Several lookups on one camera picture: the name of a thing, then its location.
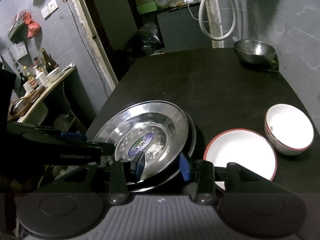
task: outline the white wall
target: white wall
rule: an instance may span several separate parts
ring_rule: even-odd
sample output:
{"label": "white wall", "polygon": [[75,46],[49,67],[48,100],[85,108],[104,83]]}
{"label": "white wall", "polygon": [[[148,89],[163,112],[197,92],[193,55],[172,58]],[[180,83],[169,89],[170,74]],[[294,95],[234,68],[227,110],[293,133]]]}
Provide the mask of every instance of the white wall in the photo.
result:
{"label": "white wall", "polygon": [[[320,0],[237,1],[240,23],[234,39],[259,39],[275,47],[280,73],[320,131]],[[225,33],[232,11],[228,0],[219,0],[219,7]],[[230,37],[225,47],[232,46]]]}

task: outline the black table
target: black table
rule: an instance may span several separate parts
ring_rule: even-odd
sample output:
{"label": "black table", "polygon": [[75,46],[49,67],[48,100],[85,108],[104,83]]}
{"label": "black table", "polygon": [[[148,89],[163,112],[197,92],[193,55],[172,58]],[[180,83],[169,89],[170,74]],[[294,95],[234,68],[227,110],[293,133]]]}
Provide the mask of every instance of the black table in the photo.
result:
{"label": "black table", "polygon": [[[242,67],[233,49],[200,49],[139,59],[117,85],[90,126],[92,140],[119,111],[147,100],[165,100],[187,111],[197,128],[193,157],[202,159],[217,134],[247,128],[265,136],[264,115],[287,103],[307,113],[280,73]],[[320,137],[297,156],[277,154],[274,182],[293,192],[320,192]]]}

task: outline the red-rimmed bowl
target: red-rimmed bowl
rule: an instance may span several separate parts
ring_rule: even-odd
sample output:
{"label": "red-rimmed bowl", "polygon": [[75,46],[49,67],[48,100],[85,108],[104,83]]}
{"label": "red-rimmed bowl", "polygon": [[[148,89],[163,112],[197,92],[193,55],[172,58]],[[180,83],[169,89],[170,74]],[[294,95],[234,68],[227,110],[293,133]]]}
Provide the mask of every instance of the red-rimmed bowl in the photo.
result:
{"label": "red-rimmed bowl", "polygon": [[[272,180],[276,174],[277,158],[271,144],[259,133],[247,129],[233,129],[220,133],[208,144],[204,160],[216,167],[235,162]],[[225,190],[224,182],[216,185]]]}
{"label": "red-rimmed bowl", "polygon": [[273,147],[286,155],[302,153],[314,138],[309,118],[298,108],[287,104],[277,104],[268,109],[264,129]]}

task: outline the small white bowl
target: small white bowl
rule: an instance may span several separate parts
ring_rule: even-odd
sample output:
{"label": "small white bowl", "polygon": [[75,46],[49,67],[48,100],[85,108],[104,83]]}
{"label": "small white bowl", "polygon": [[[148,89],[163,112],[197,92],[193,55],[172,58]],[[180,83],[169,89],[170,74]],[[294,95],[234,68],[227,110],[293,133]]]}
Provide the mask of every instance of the small white bowl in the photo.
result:
{"label": "small white bowl", "polygon": [[265,115],[264,129],[273,147],[286,155],[297,155],[310,147],[314,130],[309,118],[298,108],[278,104]]}
{"label": "small white bowl", "polygon": [[[233,129],[220,133],[208,144],[204,160],[216,167],[235,162],[272,180],[276,174],[277,158],[271,144],[259,133],[247,129]],[[216,185],[225,190],[224,182]]]}
{"label": "small white bowl", "polygon": [[55,82],[60,76],[62,75],[60,67],[55,68],[52,70],[48,75],[47,79],[50,83]]}

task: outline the stainless steel bowl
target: stainless steel bowl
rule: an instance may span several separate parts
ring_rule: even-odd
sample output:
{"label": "stainless steel bowl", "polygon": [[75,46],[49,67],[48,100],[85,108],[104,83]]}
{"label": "stainless steel bowl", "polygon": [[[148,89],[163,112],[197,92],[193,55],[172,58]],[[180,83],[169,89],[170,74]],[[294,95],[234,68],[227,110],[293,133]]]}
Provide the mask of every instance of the stainless steel bowl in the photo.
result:
{"label": "stainless steel bowl", "polygon": [[240,60],[250,64],[269,64],[276,55],[274,47],[255,40],[236,41],[234,51]]}
{"label": "stainless steel bowl", "polygon": [[144,151],[141,180],[164,170],[181,152],[188,137],[188,119],[176,105],[148,101],[130,106],[112,117],[94,141],[113,143],[116,160],[133,160]]}

